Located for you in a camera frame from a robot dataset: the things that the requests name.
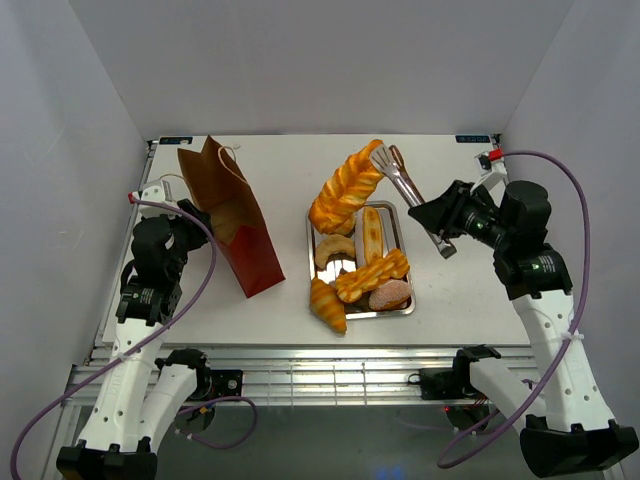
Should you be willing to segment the brown red paper bag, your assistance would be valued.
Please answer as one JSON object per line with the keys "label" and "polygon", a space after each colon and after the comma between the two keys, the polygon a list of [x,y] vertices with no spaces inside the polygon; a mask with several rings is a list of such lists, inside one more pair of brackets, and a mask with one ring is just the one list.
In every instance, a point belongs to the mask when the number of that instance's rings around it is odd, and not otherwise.
{"label": "brown red paper bag", "polygon": [[177,158],[193,203],[210,216],[214,239],[250,298],[285,280],[262,211],[230,148],[208,137]]}

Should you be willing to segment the white toasted oval loaf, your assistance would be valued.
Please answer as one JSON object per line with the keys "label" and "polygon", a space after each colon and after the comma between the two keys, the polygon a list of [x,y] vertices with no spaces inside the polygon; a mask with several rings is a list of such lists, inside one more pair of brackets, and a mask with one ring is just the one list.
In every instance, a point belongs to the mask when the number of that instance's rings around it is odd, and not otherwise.
{"label": "white toasted oval loaf", "polygon": [[355,219],[353,241],[356,266],[360,268],[384,256],[384,234],[381,217],[375,208],[363,207],[356,213]]}

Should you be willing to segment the steel serving tongs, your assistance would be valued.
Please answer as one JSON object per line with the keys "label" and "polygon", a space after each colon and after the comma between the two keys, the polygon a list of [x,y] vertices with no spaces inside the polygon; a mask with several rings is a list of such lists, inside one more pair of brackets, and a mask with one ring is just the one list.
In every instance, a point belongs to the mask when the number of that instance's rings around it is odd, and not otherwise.
{"label": "steel serving tongs", "polygon": [[[382,143],[372,150],[369,154],[369,160],[380,173],[391,181],[409,207],[417,207],[425,203],[406,170],[404,159],[397,146],[386,146]],[[426,227],[424,230],[444,259],[452,257],[457,252],[449,240],[430,232]]]}

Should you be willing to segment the long twisted glazed bread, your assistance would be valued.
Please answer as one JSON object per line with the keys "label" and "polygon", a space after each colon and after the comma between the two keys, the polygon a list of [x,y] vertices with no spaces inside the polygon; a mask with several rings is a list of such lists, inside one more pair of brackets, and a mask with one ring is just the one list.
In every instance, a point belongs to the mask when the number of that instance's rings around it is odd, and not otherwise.
{"label": "long twisted glazed bread", "polygon": [[382,140],[372,140],[325,182],[309,211],[309,220],[319,233],[337,233],[375,192],[384,175],[374,167],[370,155],[383,145]]}

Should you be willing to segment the short twisted glazed bread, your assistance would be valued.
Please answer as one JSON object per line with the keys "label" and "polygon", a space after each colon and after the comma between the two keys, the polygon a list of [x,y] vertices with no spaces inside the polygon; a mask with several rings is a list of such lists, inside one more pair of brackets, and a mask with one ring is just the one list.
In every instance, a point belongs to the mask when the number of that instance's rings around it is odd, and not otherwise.
{"label": "short twisted glazed bread", "polygon": [[409,270],[405,254],[399,249],[392,249],[367,266],[339,275],[335,281],[336,293],[342,302],[351,304],[390,279],[402,279]]}

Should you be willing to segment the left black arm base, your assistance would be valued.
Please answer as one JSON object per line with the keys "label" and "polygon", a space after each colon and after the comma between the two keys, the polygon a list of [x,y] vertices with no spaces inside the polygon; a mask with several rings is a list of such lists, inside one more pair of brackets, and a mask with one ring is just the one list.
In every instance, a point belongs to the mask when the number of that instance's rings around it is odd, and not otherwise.
{"label": "left black arm base", "polygon": [[202,373],[197,374],[197,387],[191,399],[205,401],[241,396],[243,379],[242,370],[205,368]]}

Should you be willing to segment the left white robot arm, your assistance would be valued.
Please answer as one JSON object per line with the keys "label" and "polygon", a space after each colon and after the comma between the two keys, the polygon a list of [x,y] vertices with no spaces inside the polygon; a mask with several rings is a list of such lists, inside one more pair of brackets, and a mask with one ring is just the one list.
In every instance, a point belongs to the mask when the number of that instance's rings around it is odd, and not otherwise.
{"label": "left white robot arm", "polygon": [[132,201],[142,218],[121,276],[111,358],[75,445],[58,453],[65,479],[154,478],[159,444],[179,407],[212,387],[210,372],[194,358],[163,364],[157,357],[176,317],[188,255],[214,243],[209,216],[188,199]]}

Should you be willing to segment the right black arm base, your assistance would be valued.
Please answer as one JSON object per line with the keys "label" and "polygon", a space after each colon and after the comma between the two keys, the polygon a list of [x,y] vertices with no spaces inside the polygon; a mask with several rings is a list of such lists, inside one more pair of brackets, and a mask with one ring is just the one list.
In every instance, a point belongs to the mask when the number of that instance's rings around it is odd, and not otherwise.
{"label": "right black arm base", "polygon": [[460,400],[469,397],[451,368],[421,368],[408,376],[407,384],[420,389],[422,400]]}

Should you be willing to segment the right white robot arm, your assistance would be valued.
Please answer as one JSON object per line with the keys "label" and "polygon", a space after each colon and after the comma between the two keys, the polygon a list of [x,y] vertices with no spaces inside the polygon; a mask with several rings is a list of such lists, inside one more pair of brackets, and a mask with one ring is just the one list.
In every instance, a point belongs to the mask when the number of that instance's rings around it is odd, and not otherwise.
{"label": "right white robot arm", "polygon": [[451,382],[464,397],[483,394],[511,420],[530,471],[539,478],[603,471],[637,451],[635,430],[618,424],[572,327],[572,282],[563,257],[545,241],[547,191],[515,181],[496,204],[485,187],[456,180],[409,214],[432,234],[468,235],[493,251],[495,273],[525,328],[540,379],[528,388],[495,348],[479,345],[457,351]]}

